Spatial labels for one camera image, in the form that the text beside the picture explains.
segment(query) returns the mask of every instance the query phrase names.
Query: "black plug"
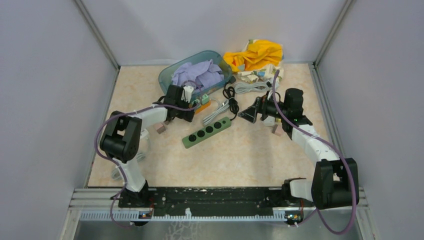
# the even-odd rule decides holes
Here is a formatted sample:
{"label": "black plug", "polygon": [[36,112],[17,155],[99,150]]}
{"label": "black plug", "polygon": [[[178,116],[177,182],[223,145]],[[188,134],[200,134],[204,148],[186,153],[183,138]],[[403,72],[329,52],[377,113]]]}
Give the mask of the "black plug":
{"label": "black plug", "polygon": [[230,84],[235,83],[235,82],[236,82],[236,77],[235,77],[235,76],[231,76],[231,77],[230,77],[230,79],[228,80],[228,82],[229,82]]}

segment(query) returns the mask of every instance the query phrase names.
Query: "black power cord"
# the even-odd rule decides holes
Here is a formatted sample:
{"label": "black power cord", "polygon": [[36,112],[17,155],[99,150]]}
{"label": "black power cord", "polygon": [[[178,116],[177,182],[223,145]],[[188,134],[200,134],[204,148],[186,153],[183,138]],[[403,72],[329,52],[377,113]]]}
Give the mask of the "black power cord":
{"label": "black power cord", "polygon": [[233,86],[229,86],[227,88],[227,85],[230,83],[233,84],[235,82],[236,82],[236,78],[232,76],[229,79],[229,81],[225,83],[224,89],[222,90],[222,94],[224,95],[226,99],[228,99],[229,111],[234,114],[234,117],[230,119],[231,121],[233,121],[237,117],[237,114],[239,113],[239,103],[234,98],[236,96],[236,90],[234,89]]}

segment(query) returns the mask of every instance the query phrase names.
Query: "green power strip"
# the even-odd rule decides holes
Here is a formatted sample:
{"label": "green power strip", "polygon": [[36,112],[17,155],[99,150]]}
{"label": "green power strip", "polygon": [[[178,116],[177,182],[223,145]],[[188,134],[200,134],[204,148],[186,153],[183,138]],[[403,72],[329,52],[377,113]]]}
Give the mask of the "green power strip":
{"label": "green power strip", "polygon": [[182,139],[182,144],[186,149],[193,147],[194,145],[202,142],[205,139],[212,137],[213,135],[227,129],[231,126],[231,120],[226,116],[214,123],[210,123],[204,128],[193,132],[192,134]]}

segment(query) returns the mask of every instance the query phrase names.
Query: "small wooden block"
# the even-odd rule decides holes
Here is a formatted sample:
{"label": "small wooden block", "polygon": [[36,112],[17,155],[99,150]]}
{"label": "small wooden block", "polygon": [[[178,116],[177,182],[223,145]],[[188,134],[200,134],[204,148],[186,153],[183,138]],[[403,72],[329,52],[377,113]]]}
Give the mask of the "small wooden block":
{"label": "small wooden block", "polygon": [[275,124],[274,127],[272,127],[272,133],[281,137],[284,134],[284,130],[281,124]]}
{"label": "small wooden block", "polygon": [[165,125],[162,122],[158,122],[158,123],[153,124],[153,127],[158,134],[161,134],[161,133],[165,132],[165,130],[167,130],[165,128]]}

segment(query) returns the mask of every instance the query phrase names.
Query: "teal plastic container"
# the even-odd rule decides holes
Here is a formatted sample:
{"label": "teal plastic container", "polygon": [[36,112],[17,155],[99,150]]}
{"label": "teal plastic container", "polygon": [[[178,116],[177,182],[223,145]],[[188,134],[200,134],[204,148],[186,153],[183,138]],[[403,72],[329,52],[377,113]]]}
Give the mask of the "teal plastic container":
{"label": "teal plastic container", "polygon": [[181,65],[185,63],[192,63],[194,65],[200,62],[209,61],[211,59],[214,64],[218,65],[221,68],[222,74],[224,75],[224,79],[223,81],[220,81],[211,87],[202,89],[201,92],[193,94],[191,96],[191,101],[194,101],[195,99],[199,98],[200,95],[203,95],[203,94],[209,95],[215,92],[216,90],[223,88],[225,83],[228,82],[228,80],[233,75],[233,72],[231,71],[231,67],[224,61],[223,57],[219,53],[217,53],[216,51],[206,50],[206,51],[199,52],[193,56],[187,57],[186,59],[181,60],[175,64],[172,64],[171,66],[162,70],[159,74],[159,85],[163,93],[167,94],[168,87],[171,85],[171,82],[172,82],[173,74]]}

